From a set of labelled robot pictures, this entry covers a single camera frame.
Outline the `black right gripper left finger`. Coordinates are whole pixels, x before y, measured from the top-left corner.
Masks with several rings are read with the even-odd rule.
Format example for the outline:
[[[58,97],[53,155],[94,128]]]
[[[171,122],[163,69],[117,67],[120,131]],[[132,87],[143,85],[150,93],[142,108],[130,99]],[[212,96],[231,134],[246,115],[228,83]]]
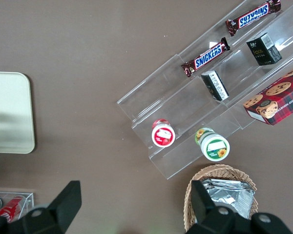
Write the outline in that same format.
[[[47,206],[30,211],[22,218],[25,234],[64,234],[82,205],[81,183],[69,182]]]

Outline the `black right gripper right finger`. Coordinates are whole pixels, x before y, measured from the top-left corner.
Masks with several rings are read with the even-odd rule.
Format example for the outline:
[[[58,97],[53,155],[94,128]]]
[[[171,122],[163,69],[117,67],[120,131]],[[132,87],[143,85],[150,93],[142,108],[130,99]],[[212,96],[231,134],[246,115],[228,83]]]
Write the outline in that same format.
[[[235,226],[235,213],[224,206],[216,206],[199,180],[191,182],[191,204],[197,223],[191,234],[231,234]]]

